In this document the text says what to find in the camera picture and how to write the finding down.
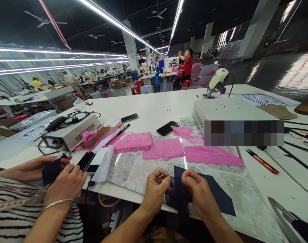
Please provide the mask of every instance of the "black pen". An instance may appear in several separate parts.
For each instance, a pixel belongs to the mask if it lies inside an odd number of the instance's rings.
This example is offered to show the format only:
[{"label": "black pen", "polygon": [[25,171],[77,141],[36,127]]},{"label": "black pen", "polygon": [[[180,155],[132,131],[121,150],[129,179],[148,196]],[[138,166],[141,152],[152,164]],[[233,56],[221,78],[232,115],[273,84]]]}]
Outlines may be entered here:
[{"label": "black pen", "polygon": [[129,126],[130,126],[130,124],[128,124],[127,126],[125,126],[125,127],[117,134],[117,136],[120,135],[123,131],[125,131]]}]

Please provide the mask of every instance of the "red stool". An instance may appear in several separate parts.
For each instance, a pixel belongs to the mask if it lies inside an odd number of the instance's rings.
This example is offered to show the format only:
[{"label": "red stool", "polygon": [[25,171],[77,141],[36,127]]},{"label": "red stool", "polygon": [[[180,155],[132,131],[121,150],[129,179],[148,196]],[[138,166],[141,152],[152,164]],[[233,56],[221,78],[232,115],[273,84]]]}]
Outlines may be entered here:
[{"label": "red stool", "polygon": [[132,95],[140,95],[140,87],[138,85],[132,86],[131,87],[131,94]]},{"label": "red stool", "polygon": [[182,82],[182,88],[187,87],[188,84],[190,84],[190,86],[193,86],[193,85],[194,85],[194,82],[192,81],[192,79],[183,81],[183,82]]},{"label": "red stool", "polygon": [[138,87],[141,87],[144,85],[144,80],[136,80],[135,81],[135,85],[137,85]]}]

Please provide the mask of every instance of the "hand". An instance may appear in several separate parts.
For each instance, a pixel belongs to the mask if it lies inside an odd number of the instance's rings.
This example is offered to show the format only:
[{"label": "hand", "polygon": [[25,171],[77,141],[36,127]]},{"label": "hand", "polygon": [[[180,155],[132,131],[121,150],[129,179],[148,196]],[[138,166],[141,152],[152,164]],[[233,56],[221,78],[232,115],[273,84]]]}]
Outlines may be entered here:
[{"label": "hand", "polygon": [[[43,179],[42,170],[56,159],[58,159],[56,156],[40,156],[13,168],[0,171],[0,176],[21,182],[39,181]],[[60,160],[62,169],[70,163],[70,159],[72,159],[72,155]]]},{"label": "hand", "polygon": [[182,174],[182,182],[192,194],[196,213],[204,222],[222,215],[205,178],[188,169]]},{"label": "hand", "polygon": [[44,206],[62,199],[74,200],[81,191],[86,179],[87,173],[82,173],[79,165],[69,164],[65,166],[54,183],[48,188]]},{"label": "hand", "polygon": [[161,210],[163,197],[170,182],[170,174],[162,168],[156,168],[147,177],[145,195],[140,208],[154,217]]}]

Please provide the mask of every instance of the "person in yellow shirt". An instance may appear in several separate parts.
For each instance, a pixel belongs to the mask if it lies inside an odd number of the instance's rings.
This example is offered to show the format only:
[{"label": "person in yellow shirt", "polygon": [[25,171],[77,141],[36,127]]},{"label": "person in yellow shirt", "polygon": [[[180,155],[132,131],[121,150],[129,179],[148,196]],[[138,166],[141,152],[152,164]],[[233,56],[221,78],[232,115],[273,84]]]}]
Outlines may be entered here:
[{"label": "person in yellow shirt", "polygon": [[38,78],[32,78],[32,83],[31,83],[36,89],[38,89],[39,91],[43,90],[43,86],[42,84],[39,82]]}]

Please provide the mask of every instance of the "smartphone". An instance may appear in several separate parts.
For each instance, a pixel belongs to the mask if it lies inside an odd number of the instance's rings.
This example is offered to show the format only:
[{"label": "smartphone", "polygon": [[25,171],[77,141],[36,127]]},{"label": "smartphone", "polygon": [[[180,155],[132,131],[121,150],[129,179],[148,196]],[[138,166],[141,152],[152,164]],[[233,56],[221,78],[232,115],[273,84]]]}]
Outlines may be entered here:
[{"label": "smartphone", "polygon": [[156,131],[161,134],[162,136],[168,135],[170,132],[172,132],[171,126],[180,126],[179,123],[176,123],[175,121],[170,121],[168,124],[165,124],[163,127],[157,129]]},{"label": "smartphone", "polygon": [[135,114],[132,114],[130,116],[126,116],[126,117],[121,118],[121,122],[122,123],[129,122],[130,120],[134,120],[136,118],[138,118],[138,115],[135,113]]}]

